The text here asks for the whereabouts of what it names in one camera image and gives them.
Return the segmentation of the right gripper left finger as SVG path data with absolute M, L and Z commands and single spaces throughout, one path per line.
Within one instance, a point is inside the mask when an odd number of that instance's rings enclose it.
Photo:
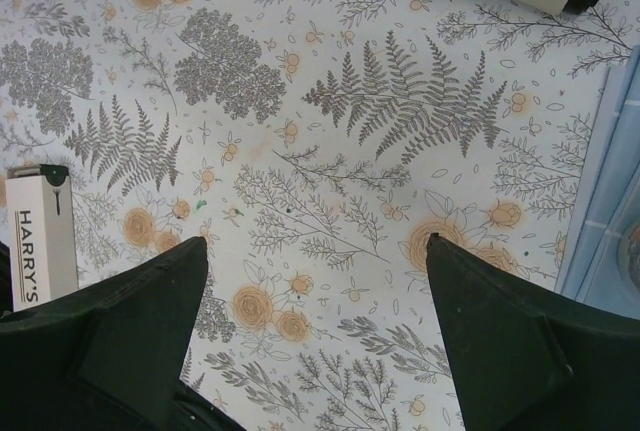
M 4 430 L 237 430 L 180 379 L 208 278 L 192 237 L 1 318 Z

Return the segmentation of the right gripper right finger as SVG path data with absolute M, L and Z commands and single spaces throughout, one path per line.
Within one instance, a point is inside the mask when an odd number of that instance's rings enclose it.
M 466 429 L 638 429 L 637 320 L 509 274 L 438 233 L 426 250 Z

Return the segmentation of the white Harry's box front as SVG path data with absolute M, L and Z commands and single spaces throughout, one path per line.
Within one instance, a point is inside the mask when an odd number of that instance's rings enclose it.
M 11 168 L 5 181 L 15 312 L 79 289 L 72 186 L 63 165 Z

